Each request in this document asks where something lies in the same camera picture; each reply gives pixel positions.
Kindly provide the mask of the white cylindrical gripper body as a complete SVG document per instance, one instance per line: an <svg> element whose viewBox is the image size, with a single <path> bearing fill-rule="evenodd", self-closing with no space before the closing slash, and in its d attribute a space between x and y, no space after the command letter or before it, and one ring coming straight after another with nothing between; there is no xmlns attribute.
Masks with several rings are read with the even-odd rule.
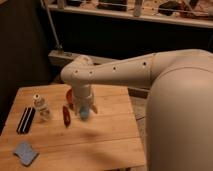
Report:
<svg viewBox="0 0 213 171"><path fill-rule="evenodd" d="M88 96L84 97L78 97L77 95L73 94L73 106L74 106L74 111L78 113L80 111L81 107L88 107L90 108L94 104L94 94L91 93Z"/></svg>

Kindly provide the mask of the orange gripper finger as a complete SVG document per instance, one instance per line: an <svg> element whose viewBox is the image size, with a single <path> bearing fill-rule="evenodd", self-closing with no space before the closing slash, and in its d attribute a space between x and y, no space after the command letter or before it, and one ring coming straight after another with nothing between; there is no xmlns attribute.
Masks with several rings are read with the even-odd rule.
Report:
<svg viewBox="0 0 213 171"><path fill-rule="evenodd" d="M95 104L92 104L92 110L94 113L96 113L96 114L98 113L98 109Z"/></svg>
<svg viewBox="0 0 213 171"><path fill-rule="evenodd" d="M69 89L66 93L66 100L68 103L68 106L71 110L73 110L73 101L72 101L72 89Z"/></svg>

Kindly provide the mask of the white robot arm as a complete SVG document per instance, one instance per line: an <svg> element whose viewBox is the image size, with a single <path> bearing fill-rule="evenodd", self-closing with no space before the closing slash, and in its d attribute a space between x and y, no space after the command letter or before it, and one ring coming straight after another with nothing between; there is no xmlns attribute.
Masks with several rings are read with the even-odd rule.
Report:
<svg viewBox="0 0 213 171"><path fill-rule="evenodd" d="M148 171L213 171L213 53L174 50L95 65L86 55L61 71L76 112L93 84L142 87Z"/></svg>

